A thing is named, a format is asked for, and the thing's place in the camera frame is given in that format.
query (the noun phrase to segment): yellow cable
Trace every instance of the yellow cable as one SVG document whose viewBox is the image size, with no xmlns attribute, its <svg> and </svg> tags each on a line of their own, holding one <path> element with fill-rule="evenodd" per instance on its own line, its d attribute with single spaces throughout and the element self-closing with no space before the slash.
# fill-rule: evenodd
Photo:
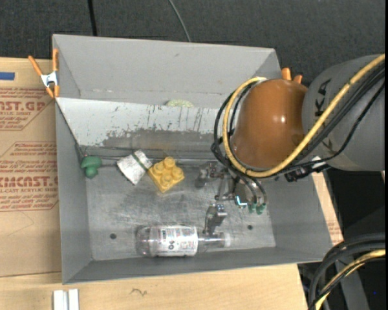
<svg viewBox="0 0 388 310">
<path fill-rule="evenodd" d="M 306 147 L 306 145 L 309 143 L 309 141 L 315 136 L 316 132 L 319 130 L 319 128 L 322 126 L 322 124 L 325 122 L 325 120 L 329 117 L 330 113 L 335 109 L 336 105 L 339 103 L 339 101 L 342 99 L 342 97 L 349 91 L 351 86 L 355 84 L 357 81 L 359 81 L 368 71 L 373 69 L 376 65 L 381 63 L 385 59 L 385 54 L 382 54 L 378 56 L 376 59 L 372 60 L 368 65 L 363 67 L 358 73 L 353 76 L 348 83 L 346 83 L 342 89 L 336 94 L 334 99 L 330 102 L 329 106 L 325 109 L 325 111 L 322 113 L 322 115 L 319 117 L 319 119 L 316 121 L 314 126 L 310 129 L 308 134 L 303 138 L 301 143 L 295 148 L 295 150 L 280 164 L 276 165 L 274 168 L 271 168 L 270 170 L 266 171 L 253 171 L 247 169 L 240 161 L 237 160 L 237 158 L 234 156 L 233 152 L 230 149 L 229 146 L 229 139 L 228 139 L 228 133 L 227 133 L 227 124 L 228 124 L 228 118 L 230 115 L 230 109 L 233 105 L 233 102 L 235 101 L 235 98 L 237 95 L 249 84 L 253 82 L 257 82 L 260 80 L 263 80 L 264 78 L 261 77 L 255 77 L 252 79 L 249 79 L 240 87 L 234 91 L 232 94 L 229 102 L 227 103 L 226 111 L 224 112 L 224 118 L 222 121 L 222 139 L 223 139 L 223 144 L 224 144 L 224 150 L 226 151 L 226 155 L 228 159 L 231 161 L 231 163 L 234 165 L 234 167 L 243 172 L 245 175 L 253 178 L 265 178 L 269 177 L 283 168 L 285 168 L 291 161 L 293 161 L 297 155 Z"/>
<path fill-rule="evenodd" d="M 350 270 L 348 273 L 345 274 L 345 277 L 353 273 L 355 270 L 358 270 L 360 267 L 365 265 L 365 262 L 370 260 L 371 258 L 377 258 L 385 256 L 385 249 L 377 249 L 375 251 L 371 251 L 359 258 L 357 258 L 355 261 L 351 262 L 347 266 L 345 266 L 336 276 L 334 276 L 330 282 L 322 288 L 321 293 L 324 293 L 326 289 L 328 289 L 337 279 L 339 279 L 344 272 Z M 323 302 L 326 300 L 328 295 L 330 294 L 330 291 L 327 292 L 325 295 L 323 295 L 315 304 L 316 310 L 320 310 L 322 308 Z"/>
</svg>

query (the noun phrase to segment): gray metal bin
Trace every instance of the gray metal bin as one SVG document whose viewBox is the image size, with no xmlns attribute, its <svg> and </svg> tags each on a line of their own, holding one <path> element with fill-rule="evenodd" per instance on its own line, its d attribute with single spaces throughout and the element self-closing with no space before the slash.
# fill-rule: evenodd
<svg viewBox="0 0 388 310">
<path fill-rule="evenodd" d="M 281 76 L 271 48 L 55 35 L 58 185 L 64 283 L 226 270 L 321 260 L 332 246 L 311 177 L 265 182 L 263 215 L 227 204 L 219 227 L 232 246 L 192 258 L 141 258 L 135 228 L 150 223 L 204 225 L 218 182 L 194 187 L 210 152 L 215 115 L 231 91 L 254 76 Z M 167 107 L 172 99 L 194 107 Z M 160 193 L 148 175 L 137 185 L 116 158 L 142 149 L 174 157 L 186 178 Z M 100 156 L 93 178 L 83 154 Z"/>
</svg>

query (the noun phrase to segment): white object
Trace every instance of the white object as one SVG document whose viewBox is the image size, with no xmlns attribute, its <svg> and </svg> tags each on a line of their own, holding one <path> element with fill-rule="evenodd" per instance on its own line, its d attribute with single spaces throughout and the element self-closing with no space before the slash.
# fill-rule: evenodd
<svg viewBox="0 0 388 310">
<path fill-rule="evenodd" d="M 79 310 L 79 291 L 77 289 L 54 291 L 53 310 Z"/>
<path fill-rule="evenodd" d="M 142 176 L 153 165 L 142 150 L 137 150 L 132 155 L 120 159 L 116 164 L 125 177 L 134 185 L 140 181 Z"/>
</svg>

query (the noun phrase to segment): yellow toy block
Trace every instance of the yellow toy block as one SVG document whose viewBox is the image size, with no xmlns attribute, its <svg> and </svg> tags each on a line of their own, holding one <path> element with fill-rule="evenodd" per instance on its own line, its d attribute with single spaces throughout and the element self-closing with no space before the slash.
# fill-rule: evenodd
<svg viewBox="0 0 388 310">
<path fill-rule="evenodd" d="M 163 193 L 184 179 L 182 169 L 175 165 L 175 160 L 171 156 L 154 164 L 148 170 L 148 175 Z"/>
</svg>

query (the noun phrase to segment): plastic bottle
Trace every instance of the plastic bottle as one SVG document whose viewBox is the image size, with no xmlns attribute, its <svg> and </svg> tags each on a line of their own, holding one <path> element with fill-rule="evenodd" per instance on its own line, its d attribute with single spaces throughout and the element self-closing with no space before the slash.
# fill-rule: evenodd
<svg viewBox="0 0 388 310">
<path fill-rule="evenodd" d="M 136 250 L 144 257 L 195 256 L 212 248 L 230 246 L 228 233 L 206 236 L 195 226 L 153 225 L 143 226 L 136 232 Z"/>
</svg>

